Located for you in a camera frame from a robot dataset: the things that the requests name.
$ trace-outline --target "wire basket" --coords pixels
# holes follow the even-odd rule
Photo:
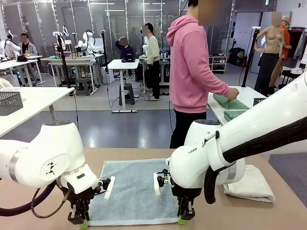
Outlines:
[[[254,106],[262,102],[265,98],[254,98]]]
[[[0,116],[7,116],[23,108],[20,92],[0,92]]]

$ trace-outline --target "towel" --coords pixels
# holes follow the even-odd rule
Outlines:
[[[233,110],[233,111],[225,111],[224,112],[224,118],[227,121],[231,121],[233,119],[235,119],[237,116],[240,116],[242,113],[246,112],[246,110],[241,110],[241,111],[237,111],[237,110]]]
[[[224,108],[232,109],[249,109],[246,105],[240,102],[238,99],[231,101],[227,97],[213,94],[213,98]]]
[[[233,184],[224,184],[225,194],[248,200],[273,203],[275,196],[264,176],[254,165],[247,165],[243,178]]]
[[[154,191],[154,173],[168,169],[165,159],[106,161],[101,178],[115,177],[109,199],[95,196],[89,209],[89,226],[167,224],[178,222],[177,198],[171,186]]]

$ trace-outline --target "pink hoodie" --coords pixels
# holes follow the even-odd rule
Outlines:
[[[208,93],[228,96],[229,87],[210,70],[207,34],[198,20],[185,15],[168,29],[171,46],[170,101],[184,113],[203,113]]]

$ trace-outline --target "folded white towel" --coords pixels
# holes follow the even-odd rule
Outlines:
[[[243,178],[233,184],[224,184],[225,194],[249,200],[272,203],[274,194],[264,176],[254,165],[247,165]]]

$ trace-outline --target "green towel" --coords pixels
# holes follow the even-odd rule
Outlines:
[[[233,101],[229,100],[224,96],[213,94],[213,98],[224,108],[226,109],[249,109],[246,105],[240,102],[238,99]]]
[[[224,112],[224,118],[227,121],[231,121],[235,119],[237,116],[240,116],[242,113],[246,112],[247,110],[244,111],[225,111]]]

